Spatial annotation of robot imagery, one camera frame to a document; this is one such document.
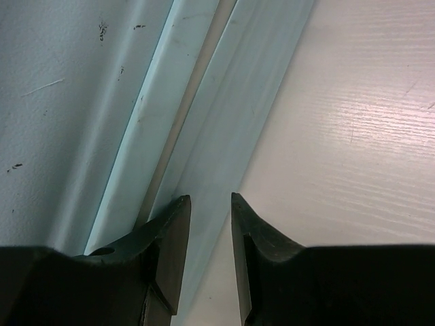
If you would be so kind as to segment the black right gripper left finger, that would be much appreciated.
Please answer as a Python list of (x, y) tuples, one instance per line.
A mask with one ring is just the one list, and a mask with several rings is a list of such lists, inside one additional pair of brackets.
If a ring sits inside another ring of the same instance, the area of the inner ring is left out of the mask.
[(1, 248), (2, 325), (169, 325), (177, 314), (191, 199), (89, 255)]

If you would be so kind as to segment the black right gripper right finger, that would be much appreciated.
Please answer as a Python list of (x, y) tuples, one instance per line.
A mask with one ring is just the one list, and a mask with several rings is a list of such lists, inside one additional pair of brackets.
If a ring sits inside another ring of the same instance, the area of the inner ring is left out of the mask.
[(433, 325), (431, 244), (304, 247), (231, 196), (243, 325)]

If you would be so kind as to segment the light blue hardshell suitcase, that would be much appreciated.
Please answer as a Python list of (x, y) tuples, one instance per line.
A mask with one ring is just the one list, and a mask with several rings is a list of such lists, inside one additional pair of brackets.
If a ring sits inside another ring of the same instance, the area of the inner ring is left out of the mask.
[[(2, 1), (1, 245), (91, 253), (141, 219), (186, 93), (258, 89), (312, 1)], [(190, 85), (198, 61), (205, 73)]]

